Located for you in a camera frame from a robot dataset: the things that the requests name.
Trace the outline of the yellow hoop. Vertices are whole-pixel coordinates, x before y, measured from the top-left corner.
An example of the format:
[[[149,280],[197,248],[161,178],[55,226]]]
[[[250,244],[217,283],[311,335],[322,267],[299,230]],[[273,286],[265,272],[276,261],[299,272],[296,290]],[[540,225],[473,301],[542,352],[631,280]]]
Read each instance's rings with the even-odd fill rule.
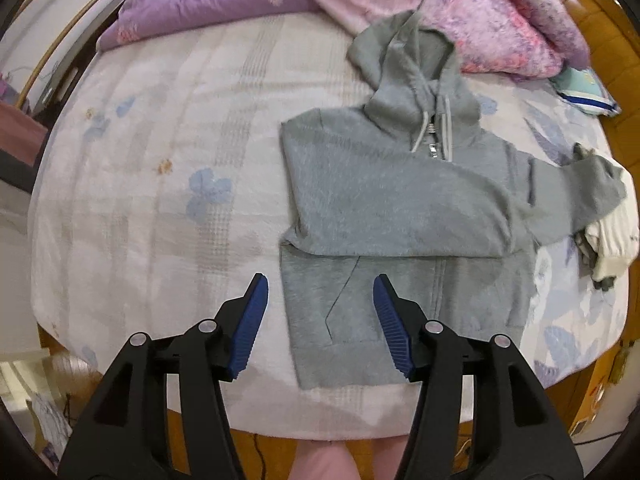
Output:
[[[22,0],[1,37],[1,76],[17,91],[14,105],[34,106],[90,22],[115,0]]]

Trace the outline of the pink fluffy blanket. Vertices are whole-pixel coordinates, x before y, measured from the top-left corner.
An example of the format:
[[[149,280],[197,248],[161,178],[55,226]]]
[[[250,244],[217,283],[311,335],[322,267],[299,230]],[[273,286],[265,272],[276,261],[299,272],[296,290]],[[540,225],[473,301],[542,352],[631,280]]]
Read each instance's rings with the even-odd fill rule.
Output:
[[[465,73],[550,78],[566,66],[585,70],[590,50],[560,0],[314,0],[350,34],[400,12],[456,46]]]

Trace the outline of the grey zip hoodie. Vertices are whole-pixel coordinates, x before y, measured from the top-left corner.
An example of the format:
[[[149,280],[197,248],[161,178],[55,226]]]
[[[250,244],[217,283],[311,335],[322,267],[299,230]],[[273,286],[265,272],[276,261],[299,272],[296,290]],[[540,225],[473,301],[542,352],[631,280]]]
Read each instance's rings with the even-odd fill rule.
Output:
[[[359,34],[362,105],[281,129],[294,221],[281,245],[291,352],[303,389],[398,381],[374,281],[456,333],[520,339],[538,249],[617,207],[612,162],[551,165],[484,130],[454,44],[416,12]]]

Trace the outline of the wooden bed frame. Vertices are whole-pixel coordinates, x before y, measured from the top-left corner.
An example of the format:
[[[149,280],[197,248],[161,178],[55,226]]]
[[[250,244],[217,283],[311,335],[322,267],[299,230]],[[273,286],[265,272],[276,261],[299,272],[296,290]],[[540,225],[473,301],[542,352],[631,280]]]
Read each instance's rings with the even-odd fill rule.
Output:
[[[601,120],[614,158],[639,179],[639,34],[615,0],[561,0],[586,37],[594,70],[622,106],[622,114]],[[599,411],[608,380],[623,374],[624,354],[639,338],[639,263],[629,271],[623,296],[626,323],[611,349],[580,372],[547,389],[562,421],[574,437]]]

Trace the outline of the white floral bed sheet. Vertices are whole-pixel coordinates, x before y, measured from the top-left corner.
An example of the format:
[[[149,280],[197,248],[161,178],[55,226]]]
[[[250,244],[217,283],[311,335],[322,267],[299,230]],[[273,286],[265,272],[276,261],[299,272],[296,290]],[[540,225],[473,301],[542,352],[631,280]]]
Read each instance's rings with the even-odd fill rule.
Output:
[[[56,123],[32,192],[32,307],[67,348],[105,370],[127,336],[183,332],[269,282],[250,365],[224,390],[231,425],[294,439],[398,436],[415,386],[303,389],[285,311],[281,245],[294,221],[282,126],[372,96],[349,61],[356,37],[320,13],[255,18],[99,55]],[[561,165],[599,123],[542,81],[464,78],[480,125]],[[626,281],[593,287],[573,235],[538,249],[512,339],[545,386],[589,366],[623,331]]]

